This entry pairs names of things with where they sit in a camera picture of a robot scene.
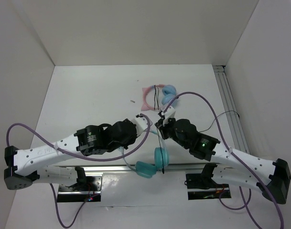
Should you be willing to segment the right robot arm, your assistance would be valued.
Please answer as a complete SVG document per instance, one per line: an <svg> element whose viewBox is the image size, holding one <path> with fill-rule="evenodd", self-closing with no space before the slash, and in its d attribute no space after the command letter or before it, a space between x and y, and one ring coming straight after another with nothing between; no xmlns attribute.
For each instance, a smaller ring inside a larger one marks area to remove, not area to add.
<svg viewBox="0 0 291 229"><path fill-rule="evenodd" d="M287 161L263 159L228 148L220 140L198 132L187 119L159 119L155 126L164 140L171 139L195 158L210 162L201 175L204 186L236 184L259 191L267 200L286 204L291 182Z"/></svg>

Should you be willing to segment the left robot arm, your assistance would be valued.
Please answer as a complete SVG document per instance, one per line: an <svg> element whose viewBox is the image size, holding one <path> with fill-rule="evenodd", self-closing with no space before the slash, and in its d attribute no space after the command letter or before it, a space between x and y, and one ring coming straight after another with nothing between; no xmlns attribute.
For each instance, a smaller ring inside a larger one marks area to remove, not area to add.
<svg viewBox="0 0 291 229"><path fill-rule="evenodd" d="M19 190L39 182L82 190L88 183L85 170L57 167L57 163L73 158L91 161L91 155L102 155L121 147L127 149L146 128L137 118L125 119L113 125L88 125L57 142L43 140L46 144L37 148L23 150L8 145L4 152L6 187Z"/></svg>

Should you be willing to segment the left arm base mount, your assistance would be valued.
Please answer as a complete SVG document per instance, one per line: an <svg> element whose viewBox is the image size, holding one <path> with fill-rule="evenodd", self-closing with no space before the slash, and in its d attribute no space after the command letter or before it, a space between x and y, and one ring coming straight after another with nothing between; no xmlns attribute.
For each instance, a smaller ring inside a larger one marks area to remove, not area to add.
<svg viewBox="0 0 291 229"><path fill-rule="evenodd" d="M57 191L58 203L100 202L103 175L94 173L86 175L86 184L73 188L60 185Z"/></svg>

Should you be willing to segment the teal cat-ear headphones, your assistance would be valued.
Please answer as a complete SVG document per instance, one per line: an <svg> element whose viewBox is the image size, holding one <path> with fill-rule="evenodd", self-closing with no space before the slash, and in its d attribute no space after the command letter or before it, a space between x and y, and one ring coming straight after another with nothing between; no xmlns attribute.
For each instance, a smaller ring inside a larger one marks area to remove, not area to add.
<svg viewBox="0 0 291 229"><path fill-rule="evenodd" d="M138 176L143 178L152 178L157 172L164 174L166 168L170 163L170 156L165 146L157 147L154 149L153 161L137 161L134 165L131 165L126 158L123 158L125 165L135 172Z"/></svg>

